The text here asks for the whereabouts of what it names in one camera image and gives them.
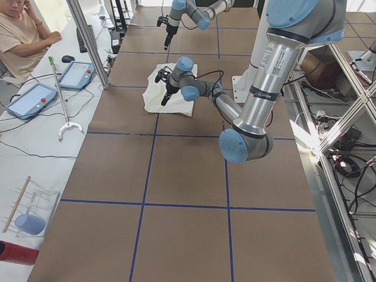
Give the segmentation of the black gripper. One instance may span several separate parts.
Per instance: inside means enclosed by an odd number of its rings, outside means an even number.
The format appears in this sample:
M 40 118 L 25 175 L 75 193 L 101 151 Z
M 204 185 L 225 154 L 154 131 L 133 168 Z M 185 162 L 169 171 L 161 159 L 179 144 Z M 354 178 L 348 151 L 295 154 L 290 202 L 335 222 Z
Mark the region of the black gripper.
M 163 67 L 157 71 L 155 76 L 155 83 L 164 82 L 166 87 L 166 93 L 161 101 L 162 106 L 166 106 L 167 102 L 170 100 L 172 94 L 178 92 L 178 87 L 173 86 L 170 79 L 172 78 L 172 70 L 169 67 Z
M 167 16 L 159 16 L 157 20 L 157 26 L 161 26 L 161 24 L 166 24 L 166 32 L 167 37 L 164 41 L 164 50 L 166 51 L 170 46 L 172 37 L 177 34 L 179 28 L 179 20 L 167 17 Z

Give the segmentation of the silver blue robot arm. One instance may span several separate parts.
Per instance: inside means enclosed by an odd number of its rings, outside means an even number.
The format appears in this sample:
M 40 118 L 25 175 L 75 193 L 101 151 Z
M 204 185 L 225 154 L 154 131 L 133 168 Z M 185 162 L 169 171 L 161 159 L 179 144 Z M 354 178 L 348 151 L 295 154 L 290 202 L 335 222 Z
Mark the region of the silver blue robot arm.
M 329 45 L 344 36 L 346 1 L 270 1 L 264 5 L 267 45 L 243 106 L 238 105 L 217 82 L 200 81 L 193 75 L 193 61 L 182 56 L 172 70 L 160 69 L 156 82 L 164 82 L 165 105 L 180 92 L 191 102 L 204 96 L 230 123 L 219 137 L 223 157 L 244 163 L 267 156 L 273 139 L 267 119 L 298 56 L 309 46 Z
M 210 22 L 220 13 L 228 12 L 234 5 L 234 1 L 223 0 L 216 1 L 209 7 L 201 10 L 195 1 L 176 0 L 172 1 L 169 14 L 161 15 L 157 19 L 157 26 L 166 25 L 166 39 L 164 41 L 164 50 L 166 51 L 171 44 L 173 37 L 177 34 L 182 16 L 186 14 L 200 30 L 205 30 Z

